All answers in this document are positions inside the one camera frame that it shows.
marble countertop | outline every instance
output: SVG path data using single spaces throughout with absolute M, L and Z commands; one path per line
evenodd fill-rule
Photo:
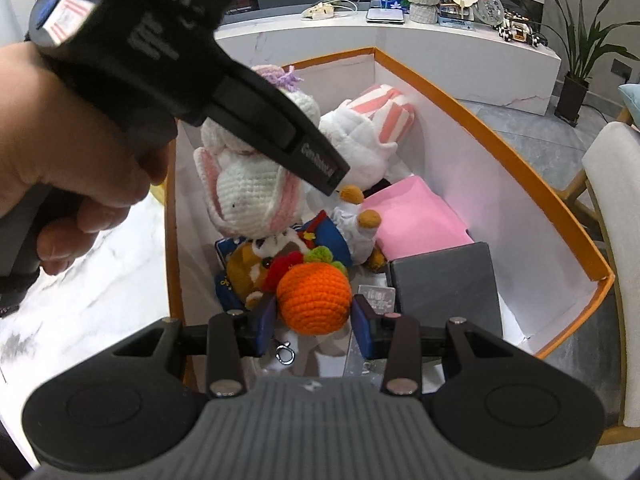
M 498 33 L 488 25 L 475 23 L 474 30 L 461 30 L 458 28 L 443 27 L 441 25 L 425 25 L 423 23 L 412 22 L 408 16 L 404 25 L 394 25 L 391 23 L 367 23 L 366 12 L 340 12 L 337 18 L 330 20 L 303 20 L 299 15 L 273 16 L 270 18 L 259 18 L 257 20 L 247 20 L 246 22 L 229 23 L 221 26 L 215 33 L 217 40 L 225 38 L 233 38 L 245 34 L 259 34 L 261 32 L 271 32 L 274 30 L 286 30 L 297 28 L 316 28 L 316 27 L 377 27 L 377 28 L 409 28 L 413 30 L 430 31 L 437 34 L 453 34 L 457 36 L 469 36 L 473 38 L 483 38 L 488 41 L 504 43 L 504 40 L 498 36 Z M 559 59 L 558 54 L 549 47 L 541 45 L 533 48 L 526 43 L 512 41 L 510 43 L 514 48 L 523 48 L 530 50 L 532 54 L 538 56 L 549 56 Z
M 40 384 L 169 313 L 164 209 L 149 195 L 64 274 L 41 275 L 0 319 L 0 420 L 31 465 L 20 422 Z

hand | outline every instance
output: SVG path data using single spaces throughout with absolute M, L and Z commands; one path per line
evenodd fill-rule
M 58 274 L 164 180 L 168 152 L 136 161 L 114 140 L 117 126 L 67 89 L 31 43 L 0 49 L 0 88 L 0 218 L 37 183 L 86 197 L 76 218 L 38 236 L 42 268 Z

wall outlet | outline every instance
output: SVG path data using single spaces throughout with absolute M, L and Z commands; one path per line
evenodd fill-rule
M 617 59 L 613 60 L 613 64 L 611 65 L 611 72 L 615 75 L 619 75 L 625 82 L 628 82 L 631 79 L 631 67 L 625 65 L 621 61 Z

metal clasp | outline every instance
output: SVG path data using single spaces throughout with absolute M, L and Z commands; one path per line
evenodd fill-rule
M 296 360 L 296 353 L 290 348 L 291 343 L 289 341 L 282 343 L 275 340 L 278 347 L 276 348 L 276 359 L 285 366 L 293 364 Z

cushion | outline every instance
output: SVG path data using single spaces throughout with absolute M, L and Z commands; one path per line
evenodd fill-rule
M 362 208 L 380 213 L 378 245 L 388 260 L 473 243 L 464 222 L 418 176 L 371 195 Z
M 624 425 L 640 427 L 640 134 L 603 128 L 582 160 L 606 226 L 622 298 L 626 347 Z
M 634 118 L 634 124 L 640 124 L 640 85 L 622 85 L 618 89 L 626 108 Z

